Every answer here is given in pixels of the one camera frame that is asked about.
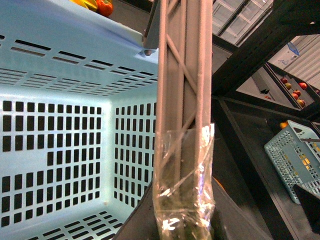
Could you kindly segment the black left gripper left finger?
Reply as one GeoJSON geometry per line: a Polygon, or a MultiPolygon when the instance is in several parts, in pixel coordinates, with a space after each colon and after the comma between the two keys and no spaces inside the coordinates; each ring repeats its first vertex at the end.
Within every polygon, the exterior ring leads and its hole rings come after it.
{"type": "Polygon", "coordinates": [[[160,234],[154,213],[153,183],[113,237],[114,240],[159,240],[160,234]]]}

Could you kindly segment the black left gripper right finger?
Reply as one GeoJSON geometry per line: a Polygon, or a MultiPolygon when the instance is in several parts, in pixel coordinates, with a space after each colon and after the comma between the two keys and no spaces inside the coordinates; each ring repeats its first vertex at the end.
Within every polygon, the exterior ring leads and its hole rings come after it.
{"type": "Polygon", "coordinates": [[[213,240],[271,240],[259,225],[246,217],[223,187],[212,180],[215,209],[211,217],[213,240]]]}

